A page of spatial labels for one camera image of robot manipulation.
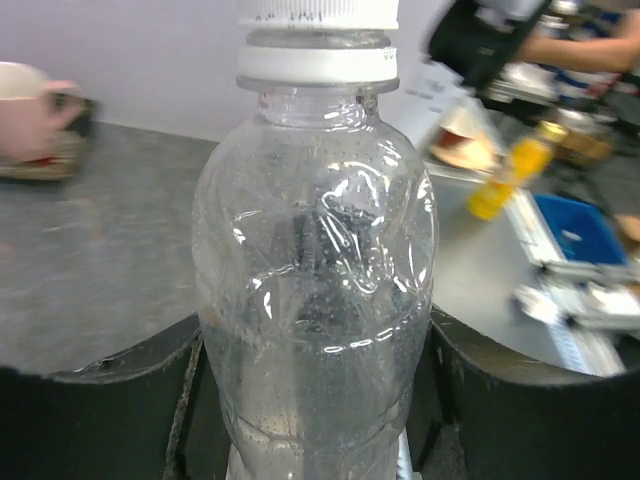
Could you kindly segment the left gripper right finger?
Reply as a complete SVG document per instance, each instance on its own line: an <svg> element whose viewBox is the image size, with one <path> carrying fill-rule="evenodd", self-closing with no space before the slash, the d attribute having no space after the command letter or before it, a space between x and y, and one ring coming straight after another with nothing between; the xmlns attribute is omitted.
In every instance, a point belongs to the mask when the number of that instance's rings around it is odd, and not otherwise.
<svg viewBox="0 0 640 480"><path fill-rule="evenodd" d="M435 479L636 479L639 369L555 367L434 308L407 431Z"/></svg>

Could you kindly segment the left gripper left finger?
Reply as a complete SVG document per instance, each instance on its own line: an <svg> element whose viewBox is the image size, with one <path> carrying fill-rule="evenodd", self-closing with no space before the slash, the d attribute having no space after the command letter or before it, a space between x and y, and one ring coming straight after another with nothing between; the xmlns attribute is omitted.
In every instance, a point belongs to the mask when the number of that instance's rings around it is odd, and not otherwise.
<svg viewBox="0 0 640 480"><path fill-rule="evenodd" d="M196 315L78 371L1 370L4 479L222 479L229 446Z"/></svg>

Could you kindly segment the clear bottle blue-white cap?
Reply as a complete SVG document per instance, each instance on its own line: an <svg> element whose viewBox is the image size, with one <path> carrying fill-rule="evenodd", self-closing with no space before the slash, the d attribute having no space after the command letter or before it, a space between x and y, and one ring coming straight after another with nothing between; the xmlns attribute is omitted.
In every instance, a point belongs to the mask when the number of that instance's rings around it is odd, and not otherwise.
<svg viewBox="0 0 640 480"><path fill-rule="evenodd" d="M193 204L198 313L231 479L392 479L430 328L434 192L379 115L381 30L248 34L253 116Z"/></svg>

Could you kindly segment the white blue bottle cap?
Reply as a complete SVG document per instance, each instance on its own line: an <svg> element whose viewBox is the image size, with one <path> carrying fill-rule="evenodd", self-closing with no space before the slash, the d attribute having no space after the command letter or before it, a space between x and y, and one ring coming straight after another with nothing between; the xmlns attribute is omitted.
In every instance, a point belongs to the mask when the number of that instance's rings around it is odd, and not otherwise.
<svg viewBox="0 0 640 480"><path fill-rule="evenodd" d="M240 0L238 23L248 28L397 30L398 0Z"/></svg>

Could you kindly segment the orange bottle outside cell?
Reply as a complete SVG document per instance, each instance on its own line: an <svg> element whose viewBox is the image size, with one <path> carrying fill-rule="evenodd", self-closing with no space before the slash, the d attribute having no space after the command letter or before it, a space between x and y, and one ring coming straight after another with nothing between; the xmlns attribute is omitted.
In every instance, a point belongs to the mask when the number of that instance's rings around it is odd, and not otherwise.
<svg viewBox="0 0 640 480"><path fill-rule="evenodd" d="M517 188L544 171L567 133L558 123L541 121L533 131L523 135L494 173L470 196L468 211L484 221L498 216Z"/></svg>

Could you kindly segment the blue plastic bin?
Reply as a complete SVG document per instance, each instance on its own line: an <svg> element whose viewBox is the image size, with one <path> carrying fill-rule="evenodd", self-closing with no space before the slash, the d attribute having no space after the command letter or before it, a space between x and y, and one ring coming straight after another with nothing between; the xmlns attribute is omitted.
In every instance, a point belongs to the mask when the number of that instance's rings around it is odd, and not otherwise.
<svg viewBox="0 0 640 480"><path fill-rule="evenodd" d="M622 244L595 206L549 194L535 194L533 199L567 260L628 263Z"/></svg>

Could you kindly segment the dark floral square plate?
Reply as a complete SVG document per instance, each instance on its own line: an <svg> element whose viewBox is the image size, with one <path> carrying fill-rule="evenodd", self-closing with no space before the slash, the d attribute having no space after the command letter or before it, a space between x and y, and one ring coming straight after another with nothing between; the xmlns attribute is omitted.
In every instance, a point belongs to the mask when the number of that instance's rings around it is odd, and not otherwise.
<svg viewBox="0 0 640 480"><path fill-rule="evenodd" d="M83 112L56 140L55 154L23 163L10 163L1 157L1 179L33 182L60 182L73 177L79 170L93 143L94 123L100 104L84 99Z"/></svg>

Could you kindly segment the brown bowl on plate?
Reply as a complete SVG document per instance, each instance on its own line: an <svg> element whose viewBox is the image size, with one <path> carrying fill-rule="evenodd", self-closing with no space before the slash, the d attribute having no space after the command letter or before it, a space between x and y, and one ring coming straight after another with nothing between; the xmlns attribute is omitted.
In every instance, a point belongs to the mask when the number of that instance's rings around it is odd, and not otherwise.
<svg viewBox="0 0 640 480"><path fill-rule="evenodd" d="M429 151L437 160L463 170L490 172L498 161L490 136L466 107L455 107L445 117Z"/></svg>

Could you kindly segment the pink white mug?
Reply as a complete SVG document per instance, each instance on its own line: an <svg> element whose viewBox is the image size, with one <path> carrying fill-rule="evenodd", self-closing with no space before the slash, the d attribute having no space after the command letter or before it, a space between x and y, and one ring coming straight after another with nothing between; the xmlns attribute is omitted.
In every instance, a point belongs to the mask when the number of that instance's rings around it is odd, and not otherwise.
<svg viewBox="0 0 640 480"><path fill-rule="evenodd" d="M1 154L12 162L49 157L57 135L84 110L77 83L26 64L1 64Z"/></svg>

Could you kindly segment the person in dark shirt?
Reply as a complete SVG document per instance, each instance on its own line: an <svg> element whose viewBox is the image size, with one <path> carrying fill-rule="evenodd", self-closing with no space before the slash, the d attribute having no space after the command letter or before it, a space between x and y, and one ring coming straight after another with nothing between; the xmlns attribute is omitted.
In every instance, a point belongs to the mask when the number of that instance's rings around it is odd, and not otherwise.
<svg viewBox="0 0 640 480"><path fill-rule="evenodd" d="M639 10L628 10L612 37L572 41L531 36L516 60L579 72L630 71L639 61Z"/></svg>

